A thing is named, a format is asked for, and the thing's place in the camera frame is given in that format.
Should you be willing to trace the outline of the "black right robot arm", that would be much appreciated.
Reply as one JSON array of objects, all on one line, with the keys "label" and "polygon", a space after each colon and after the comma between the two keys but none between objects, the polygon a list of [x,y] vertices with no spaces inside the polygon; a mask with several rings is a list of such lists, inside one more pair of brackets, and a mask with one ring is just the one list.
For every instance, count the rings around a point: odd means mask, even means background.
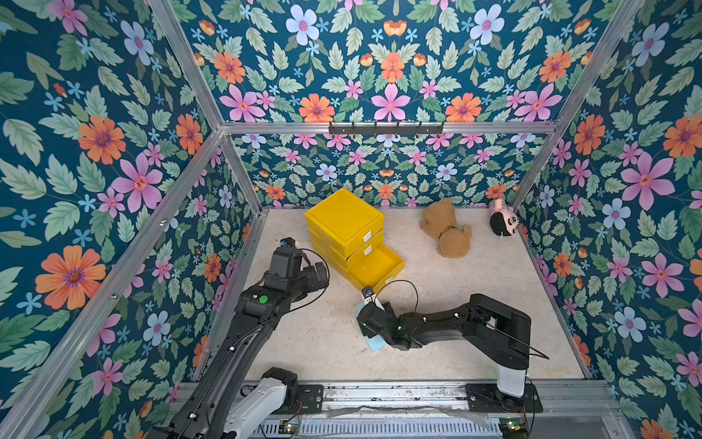
[{"label": "black right robot arm", "polygon": [[517,399],[526,392],[531,318],[484,294],[454,309],[396,315],[390,303],[364,305],[356,318],[362,334],[408,351],[448,341],[466,341],[498,366],[497,391]]}]

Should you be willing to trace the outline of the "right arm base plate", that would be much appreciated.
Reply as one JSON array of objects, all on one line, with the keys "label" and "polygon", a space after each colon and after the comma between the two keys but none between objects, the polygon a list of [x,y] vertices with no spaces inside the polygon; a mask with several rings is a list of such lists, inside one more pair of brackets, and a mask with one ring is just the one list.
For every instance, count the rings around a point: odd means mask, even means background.
[{"label": "right arm base plate", "polygon": [[524,394],[517,398],[501,393],[495,383],[468,383],[464,386],[471,412],[476,413],[542,413],[543,405],[532,383],[527,383]]}]

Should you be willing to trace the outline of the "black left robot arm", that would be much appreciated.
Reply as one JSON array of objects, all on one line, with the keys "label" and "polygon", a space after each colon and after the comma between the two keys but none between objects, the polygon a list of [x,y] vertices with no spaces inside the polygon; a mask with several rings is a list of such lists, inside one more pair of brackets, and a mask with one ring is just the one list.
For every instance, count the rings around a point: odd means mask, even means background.
[{"label": "black left robot arm", "polygon": [[272,413],[299,410],[298,378],[292,371],[269,369],[246,396],[241,386],[282,318],[294,311],[293,304],[323,294],[329,280],[324,262],[311,263],[294,239],[283,239],[263,278],[239,295],[229,332],[195,391],[149,437],[248,438]]}]

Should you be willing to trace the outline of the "yellow bottom drawer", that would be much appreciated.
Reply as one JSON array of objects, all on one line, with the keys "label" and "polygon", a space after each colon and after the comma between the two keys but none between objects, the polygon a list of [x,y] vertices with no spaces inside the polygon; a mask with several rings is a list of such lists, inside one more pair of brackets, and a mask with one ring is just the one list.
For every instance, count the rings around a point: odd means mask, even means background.
[{"label": "yellow bottom drawer", "polygon": [[405,260],[385,244],[364,256],[347,271],[347,280],[358,290],[370,287],[374,293],[395,280],[405,267]]}]

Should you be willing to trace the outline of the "yellow plastic drawer cabinet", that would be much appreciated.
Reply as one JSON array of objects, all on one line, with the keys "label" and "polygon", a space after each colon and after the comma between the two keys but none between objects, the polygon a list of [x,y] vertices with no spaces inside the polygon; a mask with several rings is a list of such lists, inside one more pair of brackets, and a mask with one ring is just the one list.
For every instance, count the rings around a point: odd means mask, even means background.
[{"label": "yellow plastic drawer cabinet", "polygon": [[305,221],[314,250],[345,279],[364,256],[386,245],[383,213],[344,188],[307,210]]}]

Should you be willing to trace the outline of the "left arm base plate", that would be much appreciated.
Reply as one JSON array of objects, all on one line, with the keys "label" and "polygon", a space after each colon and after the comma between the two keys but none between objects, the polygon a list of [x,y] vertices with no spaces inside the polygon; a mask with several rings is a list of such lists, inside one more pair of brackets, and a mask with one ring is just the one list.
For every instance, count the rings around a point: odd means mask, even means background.
[{"label": "left arm base plate", "polygon": [[291,396],[287,396],[283,406],[273,415],[293,417],[300,414],[321,413],[325,387],[321,384],[298,384]]}]

